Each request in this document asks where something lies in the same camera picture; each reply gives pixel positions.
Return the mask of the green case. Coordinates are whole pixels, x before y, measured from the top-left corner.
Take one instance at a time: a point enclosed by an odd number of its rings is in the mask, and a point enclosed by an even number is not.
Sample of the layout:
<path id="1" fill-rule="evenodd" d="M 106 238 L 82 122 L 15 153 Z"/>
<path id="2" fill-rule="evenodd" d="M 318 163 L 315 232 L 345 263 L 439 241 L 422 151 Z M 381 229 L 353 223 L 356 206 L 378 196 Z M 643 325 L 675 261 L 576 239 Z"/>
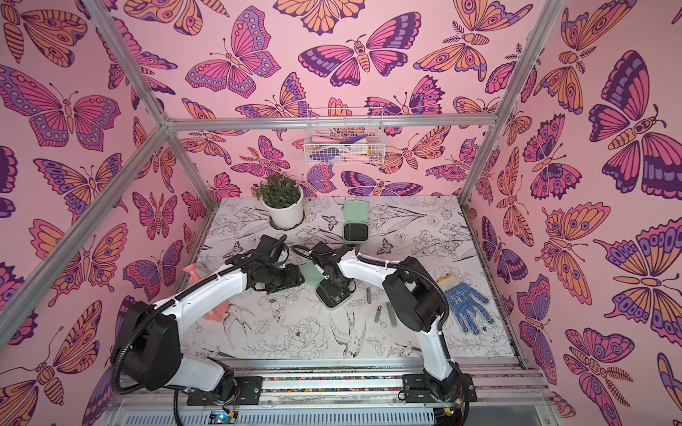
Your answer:
<path id="1" fill-rule="evenodd" d="M 333 311 L 340 307 L 355 292 L 353 280 L 337 276 L 335 273 L 324 275 L 320 266 L 307 262 L 300 267 L 305 283 L 312 289 L 314 295 L 323 306 Z"/>
<path id="2" fill-rule="evenodd" d="M 346 201 L 343 206 L 345 224 L 343 238 L 347 243 L 364 243 L 369 239 L 369 203 Z"/>

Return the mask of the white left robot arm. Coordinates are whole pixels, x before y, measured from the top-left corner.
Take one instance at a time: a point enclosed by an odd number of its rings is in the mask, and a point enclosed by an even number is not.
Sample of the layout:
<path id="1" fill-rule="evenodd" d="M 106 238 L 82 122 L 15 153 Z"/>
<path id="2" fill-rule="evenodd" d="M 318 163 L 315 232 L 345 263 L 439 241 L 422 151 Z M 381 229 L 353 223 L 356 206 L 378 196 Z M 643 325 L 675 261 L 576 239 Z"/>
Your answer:
<path id="1" fill-rule="evenodd" d="M 304 281 L 295 264 L 280 257 L 286 238 L 263 235 L 255 250 L 231 257 L 216 273 L 155 304 L 138 302 L 125 314 L 111 351 L 110 387 L 117 395 L 139 390 L 198 390 L 218 402 L 236 393 L 227 364 L 186 355 L 181 337 L 219 305 L 246 290 L 297 287 Z"/>

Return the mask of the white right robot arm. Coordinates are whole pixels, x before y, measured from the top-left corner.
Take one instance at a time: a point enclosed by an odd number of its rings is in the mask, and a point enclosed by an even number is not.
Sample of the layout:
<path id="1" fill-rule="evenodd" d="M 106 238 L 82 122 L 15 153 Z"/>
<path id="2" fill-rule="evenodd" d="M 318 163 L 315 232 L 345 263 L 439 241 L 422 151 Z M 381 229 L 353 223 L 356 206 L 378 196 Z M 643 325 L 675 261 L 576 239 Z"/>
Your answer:
<path id="1" fill-rule="evenodd" d="M 426 390 L 442 402 L 465 405 L 477 400 L 472 376 L 452 359 L 444 337 L 450 314 L 445 293 L 415 257 L 393 262 L 367 257 L 357 246 L 330 248 L 322 242 L 291 249 L 307 260 L 301 273 L 330 310 L 353 296 L 357 282 L 383 289 L 397 319 L 417 335 Z"/>

